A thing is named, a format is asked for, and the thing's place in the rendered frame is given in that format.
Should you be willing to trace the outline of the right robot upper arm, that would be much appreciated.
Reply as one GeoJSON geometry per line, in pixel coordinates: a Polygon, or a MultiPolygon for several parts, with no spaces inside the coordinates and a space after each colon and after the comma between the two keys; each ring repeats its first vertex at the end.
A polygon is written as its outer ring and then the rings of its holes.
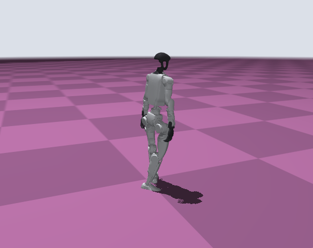
{"type": "Polygon", "coordinates": [[[168,76],[163,76],[163,84],[165,86],[165,105],[168,106],[169,100],[172,96],[172,86],[173,86],[173,78],[168,76]]]}

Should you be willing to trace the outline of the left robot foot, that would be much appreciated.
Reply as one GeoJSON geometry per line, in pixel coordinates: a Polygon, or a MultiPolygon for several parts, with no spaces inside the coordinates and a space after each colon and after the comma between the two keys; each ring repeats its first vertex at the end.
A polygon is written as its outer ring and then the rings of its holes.
{"type": "Polygon", "coordinates": [[[158,172],[157,172],[157,174],[156,174],[156,177],[154,177],[152,183],[157,183],[157,179],[158,179],[158,172]]]}

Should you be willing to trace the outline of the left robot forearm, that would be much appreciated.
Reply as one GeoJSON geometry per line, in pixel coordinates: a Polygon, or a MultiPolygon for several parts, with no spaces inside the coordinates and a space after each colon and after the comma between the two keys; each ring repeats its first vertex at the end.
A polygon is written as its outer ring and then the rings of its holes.
{"type": "Polygon", "coordinates": [[[142,111],[144,111],[144,115],[147,115],[148,109],[149,109],[148,99],[145,98],[145,97],[143,97],[143,107],[142,107],[142,111]]]}

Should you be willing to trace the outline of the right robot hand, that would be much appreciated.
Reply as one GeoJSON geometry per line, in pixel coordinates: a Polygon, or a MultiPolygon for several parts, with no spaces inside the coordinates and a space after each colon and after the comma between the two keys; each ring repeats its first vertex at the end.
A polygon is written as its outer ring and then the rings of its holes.
{"type": "Polygon", "coordinates": [[[167,139],[166,140],[163,140],[165,142],[169,142],[172,140],[172,137],[173,137],[173,134],[174,134],[174,126],[172,127],[172,122],[169,122],[168,123],[168,128],[169,128],[169,131],[168,131],[168,136],[167,136],[167,139]]]}

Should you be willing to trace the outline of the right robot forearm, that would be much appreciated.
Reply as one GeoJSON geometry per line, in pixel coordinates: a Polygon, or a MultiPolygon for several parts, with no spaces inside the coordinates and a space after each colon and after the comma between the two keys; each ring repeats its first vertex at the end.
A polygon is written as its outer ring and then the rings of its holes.
{"type": "Polygon", "coordinates": [[[174,117],[174,100],[170,99],[168,108],[166,109],[168,115],[168,123],[172,122],[172,127],[175,126],[175,117],[174,117]]]}

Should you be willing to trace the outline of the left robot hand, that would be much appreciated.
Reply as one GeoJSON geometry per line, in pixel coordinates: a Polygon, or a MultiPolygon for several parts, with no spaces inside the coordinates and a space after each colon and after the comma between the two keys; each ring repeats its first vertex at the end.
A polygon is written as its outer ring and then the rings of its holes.
{"type": "MultiPolygon", "coordinates": [[[[142,111],[142,117],[144,117],[144,116],[146,116],[146,115],[144,115],[144,111],[142,111]]],[[[142,123],[142,118],[141,118],[141,128],[144,128],[145,126],[144,126],[144,124],[142,123]]],[[[145,128],[144,128],[145,129],[145,128]]]]}

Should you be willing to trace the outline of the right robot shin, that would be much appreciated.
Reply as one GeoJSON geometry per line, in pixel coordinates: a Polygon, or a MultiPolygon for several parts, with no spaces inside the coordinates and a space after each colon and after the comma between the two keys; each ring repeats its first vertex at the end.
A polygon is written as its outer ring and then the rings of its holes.
{"type": "MultiPolygon", "coordinates": [[[[161,160],[162,162],[162,160],[161,160]]],[[[154,177],[156,176],[159,167],[161,165],[161,162],[159,162],[159,158],[158,155],[154,154],[151,157],[151,161],[149,163],[149,167],[148,167],[148,177],[147,177],[147,181],[146,181],[146,186],[150,186],[151,182],[153,181],[154,177]]]]}

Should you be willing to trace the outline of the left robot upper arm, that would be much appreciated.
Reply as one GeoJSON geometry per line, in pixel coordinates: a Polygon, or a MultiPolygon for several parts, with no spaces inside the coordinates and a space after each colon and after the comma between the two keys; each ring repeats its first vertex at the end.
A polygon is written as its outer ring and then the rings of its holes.
{"type": "MultiPolygon", "coordinates": [[[[150,75],[150,74],[148,74],[148,75],[146,76],[146,86],[145,86],[145,94],[144,94],[144,97],[145,97],[145,98],[147,98],[148,78],[149,78],[149,75],[150,75]]],[[[147,98],[147,99],[148,99],[148,98],[147,98]]]]}

